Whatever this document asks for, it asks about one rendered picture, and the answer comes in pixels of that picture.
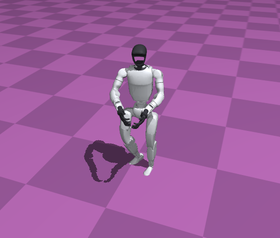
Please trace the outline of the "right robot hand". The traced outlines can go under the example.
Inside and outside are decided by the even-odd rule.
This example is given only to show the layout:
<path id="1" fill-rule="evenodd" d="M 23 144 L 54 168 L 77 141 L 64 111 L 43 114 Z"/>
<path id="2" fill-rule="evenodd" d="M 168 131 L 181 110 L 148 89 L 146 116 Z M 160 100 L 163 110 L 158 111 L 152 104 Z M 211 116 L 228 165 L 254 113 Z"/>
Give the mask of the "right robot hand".
<path id="1" fill-rule="evenodd" d="M 124 123 L 125 126 L 131 126 L 130 121 L 127 121 L 129 119 L 124 118 L 125 112 L 124 112 L 122 106 L 118 106 L 117 114 L 120 116 L 120 119 L 122 120 L 122 122 Z"/>

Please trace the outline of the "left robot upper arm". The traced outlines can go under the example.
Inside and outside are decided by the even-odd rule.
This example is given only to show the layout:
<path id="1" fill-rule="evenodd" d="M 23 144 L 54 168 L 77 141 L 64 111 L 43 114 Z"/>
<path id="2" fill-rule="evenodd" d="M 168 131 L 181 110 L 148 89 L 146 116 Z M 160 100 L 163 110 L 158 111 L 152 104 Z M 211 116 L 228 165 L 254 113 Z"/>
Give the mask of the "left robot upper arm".
<path id="1" fill-rule="evenodd" d="M 159 93 L 163 94 L 164 96 L 164 83 L 163 83 L 163 73 L 158 69 L 152 68 L 152 75 L 156 79 L 155 80 L 155 87 L 157 89 L 157 93 L 154 95 L 154 99 L 156 99 Z"/>

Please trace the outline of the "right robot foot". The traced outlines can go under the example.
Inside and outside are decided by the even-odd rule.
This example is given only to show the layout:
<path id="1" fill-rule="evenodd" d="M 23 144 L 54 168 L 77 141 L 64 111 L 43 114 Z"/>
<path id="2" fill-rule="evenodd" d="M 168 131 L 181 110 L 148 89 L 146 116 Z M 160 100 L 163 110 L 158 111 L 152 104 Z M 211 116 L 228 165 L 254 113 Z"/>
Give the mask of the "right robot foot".
<path id="1" fill-rule="evenodd" d="M 137 159 L 136 157 L 134 157 L 134 158 L 129 162 L 129 164 L 131 164 L 131 165 L 137 164 L 140 160 L 142 160 L 142 159 L 144 158 L 143 153 L 139 153 L 139 154 L 140 154 L 140 158 Z"/>

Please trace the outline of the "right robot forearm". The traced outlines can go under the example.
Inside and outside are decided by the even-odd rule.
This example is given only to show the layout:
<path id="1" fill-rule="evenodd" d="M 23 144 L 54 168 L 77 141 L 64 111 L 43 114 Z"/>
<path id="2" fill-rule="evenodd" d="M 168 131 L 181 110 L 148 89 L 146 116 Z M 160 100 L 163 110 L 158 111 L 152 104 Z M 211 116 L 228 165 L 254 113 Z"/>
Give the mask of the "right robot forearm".
<path id="1" fill-rule="evenodd" d="M 123 110 L 124 110 L 124 107 L 120 101 L 120 98 L 119 96 L 116 96 L 115 94 L 115 90 L 111 90 L 110 91 L 110 100 L 112 101 L 112 103 L 114 104 L 116 110 L 118 111 L 118 106 L 122 106 Z M 125 110 L 124 110 L 125 111 Z"/>

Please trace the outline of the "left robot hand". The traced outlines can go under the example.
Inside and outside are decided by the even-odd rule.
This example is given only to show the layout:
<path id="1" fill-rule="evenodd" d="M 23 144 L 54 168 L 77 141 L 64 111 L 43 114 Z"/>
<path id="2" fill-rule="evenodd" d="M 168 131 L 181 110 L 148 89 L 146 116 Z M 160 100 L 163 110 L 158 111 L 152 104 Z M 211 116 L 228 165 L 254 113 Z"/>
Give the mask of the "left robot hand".
<path id="1" fill-rule="evenodd" d="M 148 109 L 144 109 L 144 111 L 140 115 L 141 118 L 139 118 L 139 120 L 140 120 L 139 123 L 134 122 L 135 125 L 132 125 L 132 128 L 137 129 L 144 122 L 144 120 L 147 118 L 147 114 L 148 114 Z"/>

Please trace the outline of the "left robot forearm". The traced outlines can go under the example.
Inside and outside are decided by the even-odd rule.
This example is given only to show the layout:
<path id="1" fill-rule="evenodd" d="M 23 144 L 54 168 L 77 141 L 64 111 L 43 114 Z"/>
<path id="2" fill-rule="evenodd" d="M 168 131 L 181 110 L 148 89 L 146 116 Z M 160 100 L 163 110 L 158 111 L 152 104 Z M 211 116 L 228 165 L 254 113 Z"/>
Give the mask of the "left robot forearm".
<path id="1" fill-rule="evenodd" d="M 151 102 L 144 109 L 148 109 L 148 114 L 151 113 L 156 107 L 158 107 L 162 103 L 163 99 L 163 94 L 159 93 L 156 99 L 152 99 Z M 144 111 L 144 109 L 142 110 L 142 112 Z"/>

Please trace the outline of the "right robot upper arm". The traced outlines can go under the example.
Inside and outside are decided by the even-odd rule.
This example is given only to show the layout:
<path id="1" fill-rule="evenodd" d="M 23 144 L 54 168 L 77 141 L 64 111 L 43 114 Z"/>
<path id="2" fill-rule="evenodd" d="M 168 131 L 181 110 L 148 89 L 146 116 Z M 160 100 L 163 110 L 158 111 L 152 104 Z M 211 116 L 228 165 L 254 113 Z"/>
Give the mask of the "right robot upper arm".
<path id="1" fill-rule="evenodd" d="M 123 83 L 123 78 L 127 77 L 127 72 L 129 68 L 122 68 L 119 70 L 115 81 L 113 83 L 113 87 L 111 90 L 115 90 L 116 96 L 120 96 L 120 92 L 118 91 Z"/>

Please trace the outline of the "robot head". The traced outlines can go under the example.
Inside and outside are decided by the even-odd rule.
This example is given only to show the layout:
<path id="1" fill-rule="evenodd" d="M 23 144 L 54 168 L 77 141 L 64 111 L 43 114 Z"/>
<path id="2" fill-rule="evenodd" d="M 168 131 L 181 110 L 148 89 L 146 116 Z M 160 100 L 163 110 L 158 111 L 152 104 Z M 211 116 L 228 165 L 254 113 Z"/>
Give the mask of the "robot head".
<path id="1" fill-rule="evenodd" d="M 142 44 L 138 44 L 133 47 L 132 58 L 133 58 L 133 62 L 137 66 L 137 67 L 134 67 L 136 70 L 144 70 L 146 68 L 146 67 L 143 68 L 143 66 L 145 65 L 144 62 L 146 59 L 146 53 L 147 53 L 146 47 Z M 135 61 L 134 57 L 144 57 L 144 60 Z M 147 65 L 145 65 L 145 66 L 147 66 Z"/>

